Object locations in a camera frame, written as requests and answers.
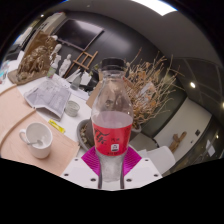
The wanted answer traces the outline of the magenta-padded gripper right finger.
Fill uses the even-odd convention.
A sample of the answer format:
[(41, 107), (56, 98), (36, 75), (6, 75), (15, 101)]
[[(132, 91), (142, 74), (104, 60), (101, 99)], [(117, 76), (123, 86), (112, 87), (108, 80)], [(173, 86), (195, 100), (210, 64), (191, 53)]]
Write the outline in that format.
[(122, 164), (122, 188), (134, 189), (161, 179), (162, 176), (149, 158), (142, 158), (128, 148)]

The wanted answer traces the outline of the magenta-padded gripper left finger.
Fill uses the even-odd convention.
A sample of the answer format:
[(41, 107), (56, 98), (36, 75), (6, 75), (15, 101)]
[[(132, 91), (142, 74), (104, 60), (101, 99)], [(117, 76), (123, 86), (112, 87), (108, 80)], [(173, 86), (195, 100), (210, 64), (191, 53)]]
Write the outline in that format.
[(95, 148), (82, 157), (73, 158), (61, 177), (84, 188), (101, 188), (101, 167)]

